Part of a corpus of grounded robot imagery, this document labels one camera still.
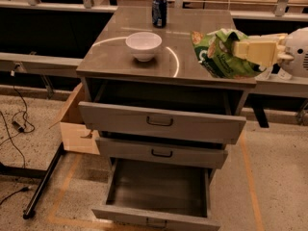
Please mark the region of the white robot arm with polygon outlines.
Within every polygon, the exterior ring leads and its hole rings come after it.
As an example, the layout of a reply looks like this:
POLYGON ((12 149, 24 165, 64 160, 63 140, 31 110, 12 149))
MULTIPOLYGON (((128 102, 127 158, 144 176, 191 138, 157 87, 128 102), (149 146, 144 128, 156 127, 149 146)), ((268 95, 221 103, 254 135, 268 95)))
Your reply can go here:
POLYGON ((295 77, 308 77, 308 28, 290 34, 250 36, 235 41, 232 54, 262 67, 278 64, 295 77))

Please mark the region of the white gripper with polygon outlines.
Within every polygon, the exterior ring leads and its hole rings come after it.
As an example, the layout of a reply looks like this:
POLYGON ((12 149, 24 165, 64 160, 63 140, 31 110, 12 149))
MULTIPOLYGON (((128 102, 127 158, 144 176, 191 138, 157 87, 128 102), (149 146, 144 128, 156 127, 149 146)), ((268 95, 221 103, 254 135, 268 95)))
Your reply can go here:
POLYGON ((293 36, 279 33, 254 35, 248 38, 233 43, 232 53, 235 57, 264 67, 278 63, 282 68, 288 68, 295 59, 293 36))

